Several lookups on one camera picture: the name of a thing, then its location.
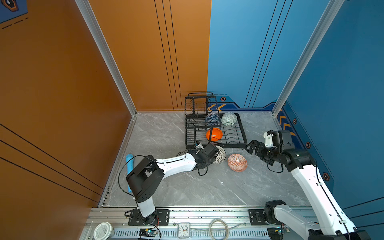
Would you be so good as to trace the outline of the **blue geometric pattern bowl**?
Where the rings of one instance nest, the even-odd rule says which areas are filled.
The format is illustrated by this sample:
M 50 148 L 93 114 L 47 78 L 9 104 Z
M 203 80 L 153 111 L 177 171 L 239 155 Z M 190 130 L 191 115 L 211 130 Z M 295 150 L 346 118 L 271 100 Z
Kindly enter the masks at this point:
M 205 117 L 205 123 L 207 126 L 220 126 L 221 125 L 220 116 L 216 113 L 209 113 Z

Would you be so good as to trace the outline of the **black wire dish rack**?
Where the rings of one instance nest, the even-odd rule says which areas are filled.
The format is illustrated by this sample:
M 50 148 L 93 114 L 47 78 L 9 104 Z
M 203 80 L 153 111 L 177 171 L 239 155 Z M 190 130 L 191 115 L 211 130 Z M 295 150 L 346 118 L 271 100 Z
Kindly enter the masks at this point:
M 218 97 L 213 93 L 189 93 L 185 97 L 185 145 L 192 149 L 196 142 L 208 143 L 222 148 L 243 148 L 248 143 L 240 115 L 235 113 L 235 122 L 224 124 Z

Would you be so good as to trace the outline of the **orange plastic bowl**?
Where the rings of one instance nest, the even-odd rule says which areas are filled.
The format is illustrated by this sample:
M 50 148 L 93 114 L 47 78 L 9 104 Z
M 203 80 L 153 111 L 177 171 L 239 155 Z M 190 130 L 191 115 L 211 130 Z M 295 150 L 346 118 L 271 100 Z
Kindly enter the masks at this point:
M 223 132 L 219 128 L 209 128 L 206 132 L 206 138 L 209 141 L 217 142 L 223 137 Z

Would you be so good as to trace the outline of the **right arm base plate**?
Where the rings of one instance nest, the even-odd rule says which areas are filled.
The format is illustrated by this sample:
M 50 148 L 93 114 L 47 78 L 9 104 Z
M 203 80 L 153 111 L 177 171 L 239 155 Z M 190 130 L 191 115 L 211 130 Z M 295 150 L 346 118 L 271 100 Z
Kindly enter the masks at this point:
M 249 209 L 249 218 L 252 226 L 268 225 L 265 211 L 262 209 Z

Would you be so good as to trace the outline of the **green patterned bowl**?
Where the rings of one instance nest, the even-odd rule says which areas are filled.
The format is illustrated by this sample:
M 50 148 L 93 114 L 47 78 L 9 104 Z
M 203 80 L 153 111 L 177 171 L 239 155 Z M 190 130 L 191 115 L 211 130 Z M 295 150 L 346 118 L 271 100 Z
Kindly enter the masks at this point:
M 224 126 L 232 126 L 238 121 L 235 113 L 224 113 L 221 122 Z

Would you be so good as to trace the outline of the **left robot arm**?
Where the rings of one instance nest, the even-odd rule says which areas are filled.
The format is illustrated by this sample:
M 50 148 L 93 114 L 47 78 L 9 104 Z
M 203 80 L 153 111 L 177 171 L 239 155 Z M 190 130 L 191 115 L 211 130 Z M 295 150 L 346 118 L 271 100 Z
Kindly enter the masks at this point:
M 135 167 L 127 171 L 125 177 L 127 188 L 121 186 L 121 171 L 118 173 L 119 189 L 131 196 L 136 208 L 125 212 L 125 217 L 133 218 L 132 226 L 167 225 L 164 213 L 159 213 L 155 207 L 153 195 L 162 180 L 179 173 L 208 170 L 220 155 L 219 147 L 211 143 L 203 146 L 195 142 L 193 149 L 179 152 L 175 157 L 156 159 L 152 155 L 143 156 Z

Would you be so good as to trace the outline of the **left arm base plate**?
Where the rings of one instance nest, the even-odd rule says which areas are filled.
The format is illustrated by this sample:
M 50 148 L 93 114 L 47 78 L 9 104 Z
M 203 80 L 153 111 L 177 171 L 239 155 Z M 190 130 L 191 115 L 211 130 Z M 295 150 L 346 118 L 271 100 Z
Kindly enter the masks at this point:
M 144 218 L 139 209 L 133 209 L 125 212 L 124 215 L 129 220 L 129 226 L 167 226 L 169 224 L 170 211 L 155 210 L 150 216 Z

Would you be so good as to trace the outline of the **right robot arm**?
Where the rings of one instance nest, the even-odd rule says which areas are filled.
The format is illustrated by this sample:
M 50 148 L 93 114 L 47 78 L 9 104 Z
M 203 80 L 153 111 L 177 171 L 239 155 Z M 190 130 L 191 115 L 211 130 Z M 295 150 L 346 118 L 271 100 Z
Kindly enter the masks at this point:
M 251 141 L 244 149 L 258 156 L 268 166 L 279 163 L 299 183 L 317 217 L 317 222 L 293 211 L 284 201 L 266 202 L 265 222 L 286 225 L 304 240 L 369 240 L 343 212 L 321 178 L 316 160 L 304 149 L 297 149 L 288 130 L 270 130 L 265 142 Z

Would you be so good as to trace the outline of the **white lattice bowl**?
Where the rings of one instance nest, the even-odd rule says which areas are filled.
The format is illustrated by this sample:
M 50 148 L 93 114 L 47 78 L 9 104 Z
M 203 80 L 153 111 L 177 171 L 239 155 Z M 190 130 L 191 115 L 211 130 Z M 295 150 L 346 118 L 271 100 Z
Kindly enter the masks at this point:
M 213 162 L 213 164 L 219 165 L 226 159 L 226 152 L 222 147 L 220 147 L 220 146 L 216 146 L 216 147 L 219 150 L 219 152 L 217 153 L 217 155 L 215 157 L 215 161 Z

